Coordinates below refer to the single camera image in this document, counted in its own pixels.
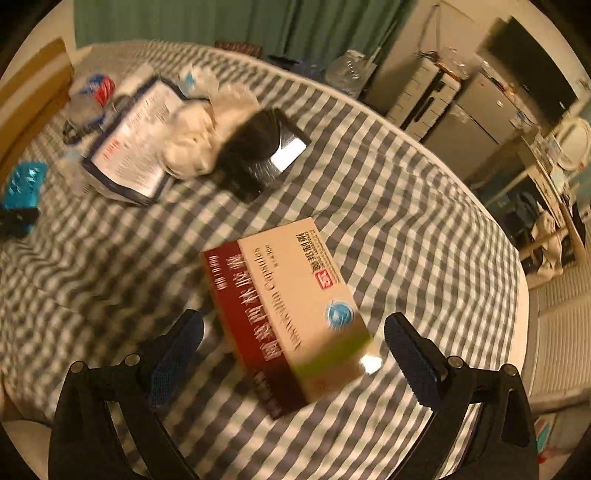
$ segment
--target blue gripper pad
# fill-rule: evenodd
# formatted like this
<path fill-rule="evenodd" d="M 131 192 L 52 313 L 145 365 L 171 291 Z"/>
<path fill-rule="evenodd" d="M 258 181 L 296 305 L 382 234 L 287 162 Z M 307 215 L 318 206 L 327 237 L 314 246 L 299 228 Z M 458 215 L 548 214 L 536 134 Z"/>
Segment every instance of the blue gripper pad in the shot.
<path fill-rule="evenodd" d="M 439 380 L 419 347 L 419 343 L 426 340 L 402 313 L 393 313 L 386 318 L 384 336 L 417 401 L 425 407 L 437 410 L 441 403 Z"/>
<path fill-rule="evenodd" d="M 151 408 L 161 407 L 183 380 L 195 350 L 203 340 L 203 318 L 195 310 L 185 310 L 167 336 L 170 344 L 150 376 L 147 400 Z"/>

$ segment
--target wooden headboard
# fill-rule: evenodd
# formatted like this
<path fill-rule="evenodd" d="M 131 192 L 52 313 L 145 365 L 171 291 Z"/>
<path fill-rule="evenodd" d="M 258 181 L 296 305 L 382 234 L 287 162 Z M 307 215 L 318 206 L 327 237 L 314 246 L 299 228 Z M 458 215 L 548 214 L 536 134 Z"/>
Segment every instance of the wooden headboard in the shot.
<path fill-rule="evenodd" d="M 68 102 L 73 73 L 59 38 L 43 47 L 0 89 L 0 184 L 31 140 Z"/>

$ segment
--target white drawer unit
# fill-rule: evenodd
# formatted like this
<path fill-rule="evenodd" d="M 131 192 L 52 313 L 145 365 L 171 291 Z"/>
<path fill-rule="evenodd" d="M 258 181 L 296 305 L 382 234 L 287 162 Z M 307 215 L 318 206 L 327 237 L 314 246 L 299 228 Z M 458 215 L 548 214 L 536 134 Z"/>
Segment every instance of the white drawer unit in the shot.
<path fill-rule="evenodd" d="M 429 59 L 421 59 L 386 116 L 415 140 L 421 140 L 460 89 L 460 82 Z"/>

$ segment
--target round mirror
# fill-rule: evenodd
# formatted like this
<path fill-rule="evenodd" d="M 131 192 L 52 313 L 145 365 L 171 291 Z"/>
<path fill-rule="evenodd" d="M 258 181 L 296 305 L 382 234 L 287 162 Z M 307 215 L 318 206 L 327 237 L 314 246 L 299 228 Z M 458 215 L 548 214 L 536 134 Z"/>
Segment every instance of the round mirror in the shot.
<path fill-rule="evenodd" d="M 591 127 L 583 118 L 566 118 L 555 133 L 562 150 L 558 164 L 565 170 L 582 169 L 591 155 Z"/>

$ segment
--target blue logo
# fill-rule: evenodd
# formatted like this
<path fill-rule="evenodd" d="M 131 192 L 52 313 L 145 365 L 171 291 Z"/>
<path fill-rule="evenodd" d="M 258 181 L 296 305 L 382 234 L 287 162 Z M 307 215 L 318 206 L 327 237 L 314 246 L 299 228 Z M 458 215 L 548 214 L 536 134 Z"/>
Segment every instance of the blue logo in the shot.
<path fill-rule="evenodd" d="M 331 302 L 326 307 L 326 313 L 324 314 L 330 327 L 336 330 L 350 324 L 354 315 L 353 309 L 341 300 Z"/>

